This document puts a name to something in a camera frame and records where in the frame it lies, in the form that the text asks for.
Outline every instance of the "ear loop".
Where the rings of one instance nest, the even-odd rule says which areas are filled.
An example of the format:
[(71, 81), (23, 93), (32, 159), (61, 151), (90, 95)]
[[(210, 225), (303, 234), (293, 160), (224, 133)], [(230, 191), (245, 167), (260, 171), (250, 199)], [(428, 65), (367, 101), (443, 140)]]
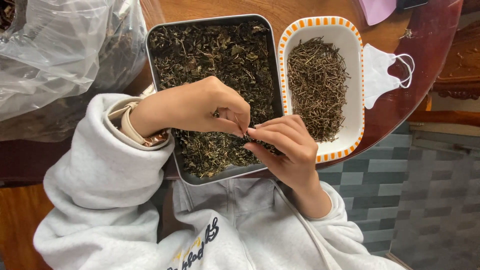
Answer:
[[(408, 56), (410, 57), (410, 59), (412, 60), (412, 64), (413, 64), (413, 68), (410, 68), (410, 65), (407, 64), (402, 58), (401, 56)], [(408, 69), (408, 73), (409, 73), (409, 76), (407, 79), (403, 80), (400, 82), (400, 87), (402, 88), (408, 88), (410, 86), (410, 83), (412, 82), (412, 73), (413, 71), (415, 70), (415, 62), (413, 61), (413, 58), (411, 56), (409, 56), (408, 54), (406, 53), (403, 53), (403, 54), (399, 54), (397, 56), (395, 56), (395, 58), (398, 58), (402, 63), (404, 63), (406, 66), (407, 66), (407, 69)], [(404, 86), (402, 83), (408, 81), (408, 84), (407, 86)]]

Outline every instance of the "rectangular bowl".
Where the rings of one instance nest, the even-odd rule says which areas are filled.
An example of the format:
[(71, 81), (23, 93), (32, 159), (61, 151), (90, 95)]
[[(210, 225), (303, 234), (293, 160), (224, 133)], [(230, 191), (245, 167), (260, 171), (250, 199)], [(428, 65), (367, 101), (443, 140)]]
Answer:
[(333, 142), (318, 144), (317, 163), (336, 160), (350, 154), (359, 145), (365, 129), (365, 104), (363, 93), (363, 43), (358, 30), (345, 18), (336, 16), (309, 17), (290, 24), (278, 43), (278, 69), (282, 87), (282, 103), (285, 115), (293, 114), (291, 90), (288, 88), (288, 54), (300, 41), (323, 37), (325, 43), (333, 43), (345, 59), (348, 86), (347, 103), (342, 112), (345, 120)]
[[(167, 25), (178, 25), (178, 26), (192, 26), (192, 25), (202, 25), (202, 26), (212, 26), (212, 25), (239, 25), (245, 22), (251, 21), (258, 21), (264, 24), (265, 27), (268, 28), (270, 34), (266, 36), (267, 38), (267, 51), (268, 51), (268, 62), (270, 66), (270, 74), (272, 76), (272, 84), (273, 84), (273, 110), (276, 117), (283, 116), (283, 107), (282, 107), (282, 94), (280, 90), (280, 79), (279, 73), (277, 69), (277, 61), (276, 61), (276, 52), (275, 52), (275, 40), (273, 37), (273, 29), (270, 23), (264, 17), (257, 15), (257, 14), (247, 14), (247, 15), (236, 15), (236, 16), (225, 16), (225, 17), (217, 17), (217, 18), (208, 18), (208, 19), (199, 19), (199, 20), (190, 20), (190, 21), (182, 21), (182, 22), (173, 22), (167, 24), (160, 24), (154, 26), (150, 31), (148, 31), (145, 45), (147, 49), (148, 61), (150, 63), (150, 69), (152, 71), (153, 82), (156, 91), (158, 89), (158, 82), (160, 78), (158, 76), (158, 72), (156, 68), (153, 66), (154, 59), (152, 53), (150, 53), (150, 42), (148, 42), (150, 33), (154, 31), (158, 27), (163, 27)], [(246, 175), (252, 172), (258, 172), (265, 170), (266, 167), (263, 164), (253, 164), (245, 167), (240, 166), (229, 166), (221, 173), (214, 175), (212, 177), (202, 177), (199, 178), (195, 175), (191, 175), (187, 173), (184, 168), (185, 164), (183, 162), (183, 155), (181, 153), (182, 147), (179, 145), (178, 139), (175, 136), (175, 131), (172, 131), (173, 137), (175, 139), (175, 149), (173, 150), (173, 157), (175, 158), (175, 164), (177, 165), (177, 169), (179, 171), (180, 178), (187, 184), (190, 185), (204, 185), (213, 182), (222, 181), (229, 178), (240, 177), (242, 175)]]

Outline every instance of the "hoodie sleeve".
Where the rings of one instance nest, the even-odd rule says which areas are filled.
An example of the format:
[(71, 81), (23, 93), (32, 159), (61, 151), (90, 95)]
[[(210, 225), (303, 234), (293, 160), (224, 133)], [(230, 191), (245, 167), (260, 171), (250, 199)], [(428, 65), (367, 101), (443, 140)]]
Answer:
[(370, 255), (362, 245), (363, 234), (352, 221), (348, 221), (345, 203), (331, 185), (320, 182), (332, 201), (332, 209), (321, 219), (306, 218), (317, 237), (341, 269), (404, 270), (388, 259)]
[(159, 215), (148, 199), (160, 187), (171, 136), (154, 151), (133, 147), (111, 130), (106, 114), (132, 99), (94, 97), (71, 149), (48, 171), (45, 192), (55, 208), (40, 223), (34, 246), (53, 269), (156, 269)]

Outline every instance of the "metal tray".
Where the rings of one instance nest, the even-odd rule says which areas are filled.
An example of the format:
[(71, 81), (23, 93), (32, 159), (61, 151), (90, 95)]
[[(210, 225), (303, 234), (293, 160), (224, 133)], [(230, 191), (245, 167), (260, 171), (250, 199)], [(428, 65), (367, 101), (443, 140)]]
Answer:
[[(270, 31), (270, 34), (267, 35), (267, 51), (268, 51), (268, 61), (270, 64), (270, 74), (272, 76), (272, 83), (273, 83), (273, 102), (272, 108), (274, 110), (274, 114), (276, 117), (281, 117), (284, 115), (283, 111), (283, 103), (282, 103), (282, 92), (280, 88), (280, 79), (279, 79), (279, 72), (276, 60), (276, 52), (275, 52), (275, 40), (273, 37), (273, 29), (270, 23), (264, 17), (257, 15), (257, 14), (247, 14), (247, 15), (236, 15), (236, 16), (226, 16), (226, 17), (217, 17), (217, 18), (208, 18), (208, 19), (199, 19), (199, 20), (190, 20), (190, 21), (182, 21), (182, 22), (174, 22), (174, 23), (167, 23), (167, 24), (160, 24), (154, 26), (150, 31), (148, 31), (145, 45), (147, 49), (148, 61), (150, 63), (150, 70), (152, 71), (153, 82), (155, 86), (155, 90), (158, 91), (157, 85), (160, 81), (158, 76), (158, 72), (156, 68), (152, 66), (153, 56), (150, 53), (150, 42), (148, 39), (150, 37), (150, 33), (155, 30), (157, 27), (162, 27), (166, 25), (181, 25), (181, 26), (191, 26), (191, 25), (202, 25), (202, 26), (211, 26), (211, 25), (239, 25), (244, 22), (250, 21), (258, 21), (261, 22), (267, 27)], [(172, 130), (174, 139), (175, 139), (175, 149), (173, 150), (173, 157), (175, 158), (175, 164), (177, 165), (177, 170), (179, 171), (180, 178), (189, 185), (204, 185), (213, 182), (222, 181), (229, 178), (240, 177), (252, 172), (258, 172), (265, 170), (266, 167), (263, 164), (253, 164), (246, 167), (240, 166), (233, 166), (230, 165), (221, 173), (214, 175), (212, 177), (202, 177), (199, 178), (195, 175), (191, 175), (183, 170), (185, 164), (183, 162), (183, 155), (181, 153), (182, 147), (179, 145), (178, 139), (175, 136), (175, 131)]]

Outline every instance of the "white ceramic dish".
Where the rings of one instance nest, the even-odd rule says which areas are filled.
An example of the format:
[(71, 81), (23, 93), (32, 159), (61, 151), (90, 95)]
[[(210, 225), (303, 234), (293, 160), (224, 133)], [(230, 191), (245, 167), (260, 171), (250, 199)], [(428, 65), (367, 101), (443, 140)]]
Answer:
[(336, 16), (310, 17), (290, 24), (278, 43), (278, 70), (282, 87), (284, 114), (292, 114), (291, 91), (288, 89), (288, 54), (302, 42), (323, 37), (325, 43), (340, 48), (344, 57), (348, 86), (347, 103), (342, 107), (345, 117), (343, 127), (333, 142), (318, 143), (317, 163), (336, 160), (350, 154), (359, 145), (365, 129), (365, 107), (363, 93), (363, 44), (358, 30), (345, 18)]

